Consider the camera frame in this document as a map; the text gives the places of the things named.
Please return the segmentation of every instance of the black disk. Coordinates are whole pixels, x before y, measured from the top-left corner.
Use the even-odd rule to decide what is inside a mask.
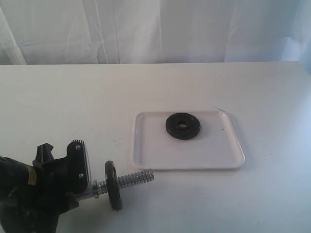
[[[199,120],[188,113],[171,115],[167,118],[165,127],[170,136],[181,140],[192,139],[200,132]]]
[[[116,169],[112,161],[107,161],[105,163],[105,173],[110,205],[113,210],[119,211],[122,209],[122,200],[117,183],[118,177]]]

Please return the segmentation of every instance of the black washer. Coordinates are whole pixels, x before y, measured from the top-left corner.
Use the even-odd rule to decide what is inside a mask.
[[[119,211],[122,209],[122,200],[117,183],[118,177],[116,169],[112,161],[107,161],[105,163],[105,174],[110,205],[113,210]]]
[[[181,140],[192,139],[200,132],[199,120],[188,113],[171,115],[167,118],[165,127],[170,136]]]

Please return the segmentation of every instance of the white backdrop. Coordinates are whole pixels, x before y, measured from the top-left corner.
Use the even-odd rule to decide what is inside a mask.
[[[0,0],[0,64],[300,61],[311,0]]]

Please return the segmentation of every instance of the white table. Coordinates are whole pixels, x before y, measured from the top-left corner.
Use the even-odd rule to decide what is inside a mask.
[[[155,181],[80,202],[58,233],[309,233],[311,77],[297,62],[0,66],[0,155],[31,163],[36,146],[63,157],[85,140],[92,176],[112,159],[134,172],[134,116],[145,111],[230,114],[245,154],[232,171],[157,172]]]

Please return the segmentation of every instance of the white plastic tray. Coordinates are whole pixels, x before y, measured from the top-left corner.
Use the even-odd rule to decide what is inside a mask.
[[[140,113],[135,118],[132,163],[140,169],[238,168],[244,154],[226,113],[187,112],[198,118],[199,134],[179,140],[165,129],[166,119],[176,112]]]

